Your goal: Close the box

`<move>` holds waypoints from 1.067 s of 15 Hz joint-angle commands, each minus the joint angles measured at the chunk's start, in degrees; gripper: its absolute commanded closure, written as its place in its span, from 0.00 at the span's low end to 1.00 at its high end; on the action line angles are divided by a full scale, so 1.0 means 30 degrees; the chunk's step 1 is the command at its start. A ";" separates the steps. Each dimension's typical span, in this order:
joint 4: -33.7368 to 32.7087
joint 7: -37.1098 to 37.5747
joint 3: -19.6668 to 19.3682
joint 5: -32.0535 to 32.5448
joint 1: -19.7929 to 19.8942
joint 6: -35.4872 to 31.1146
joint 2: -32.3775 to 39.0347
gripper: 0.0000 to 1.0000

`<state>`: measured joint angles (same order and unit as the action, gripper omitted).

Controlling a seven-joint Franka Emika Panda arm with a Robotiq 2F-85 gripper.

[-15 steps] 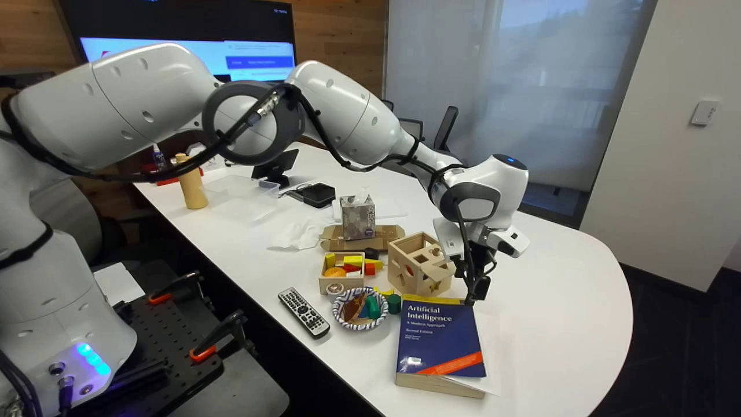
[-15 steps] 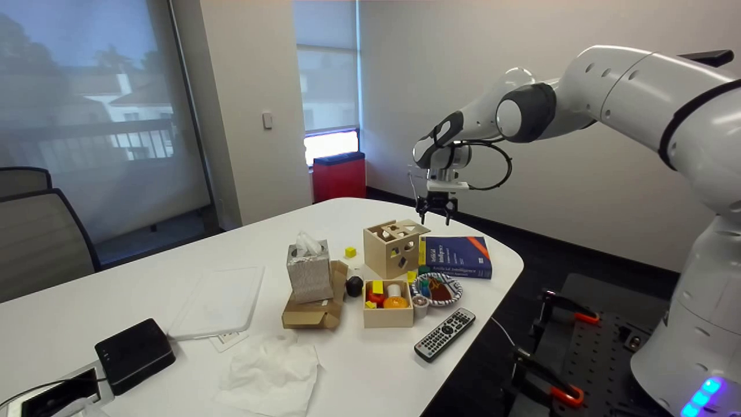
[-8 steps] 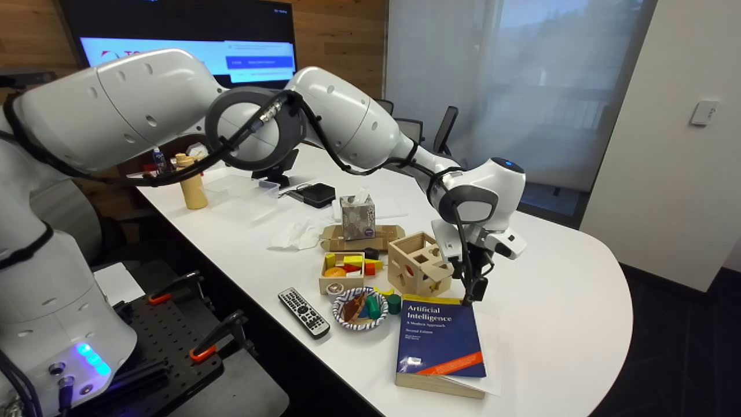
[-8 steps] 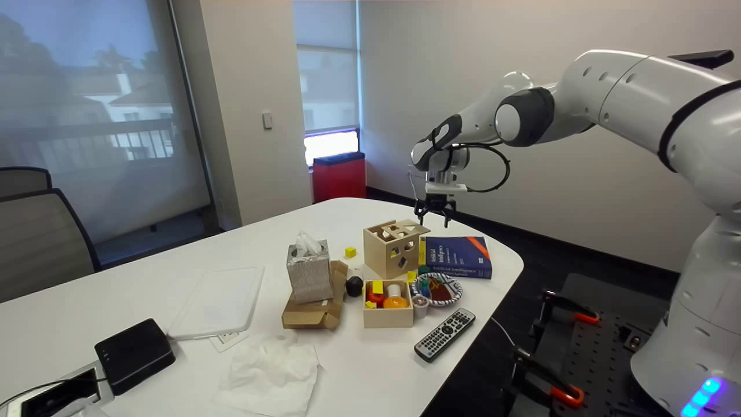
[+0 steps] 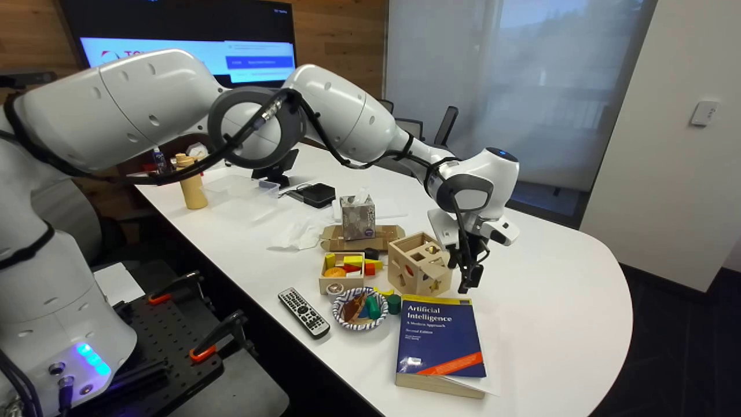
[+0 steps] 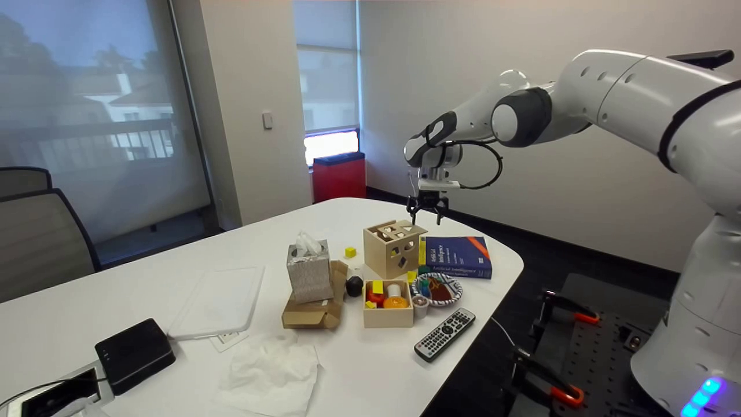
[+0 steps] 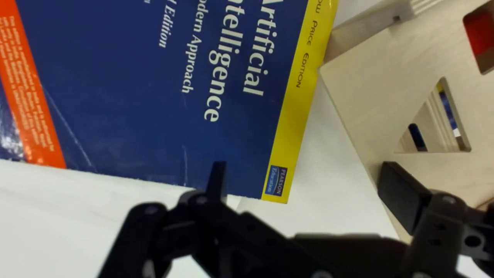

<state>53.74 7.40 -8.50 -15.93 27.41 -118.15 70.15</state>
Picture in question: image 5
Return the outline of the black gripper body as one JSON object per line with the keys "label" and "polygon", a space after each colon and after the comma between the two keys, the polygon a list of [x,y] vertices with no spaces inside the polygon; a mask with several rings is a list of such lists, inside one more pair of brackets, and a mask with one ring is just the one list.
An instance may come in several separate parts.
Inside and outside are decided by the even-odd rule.
{"label": "black gripper body", "polygon": [[430,209],[427,222],[437,244],[448,253],[451,267],[473,267],[483,262],[491,255],[491,241],[499,245],[512,244],[512,222],[506,217],[488,219]]}

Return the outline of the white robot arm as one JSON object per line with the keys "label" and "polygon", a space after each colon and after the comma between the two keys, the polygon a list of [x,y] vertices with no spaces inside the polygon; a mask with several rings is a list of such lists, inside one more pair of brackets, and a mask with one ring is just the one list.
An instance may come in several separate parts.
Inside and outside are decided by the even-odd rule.
{"label": "white robot arm", "polygon": [[437,229],[457,229],[460,283],[479,277],[473,241],[510,244],[505,217],[518,162],[483,149],[456,158],[403,128],[366,91],[316,68],[295,68],[279,91],[249,105],[187,50],[163,48],[33,87],[5,102],[0,142],[0,352],[2,406],[58,417],[103,394],[137,348],[137,332],[107,300],[77,241],[33,209],[33,193],[102,171],[204,129],[210,158],[278,162],[299,142],[285,117],[310,124],[334,158],[366,168],[394,158],[435,201]]}

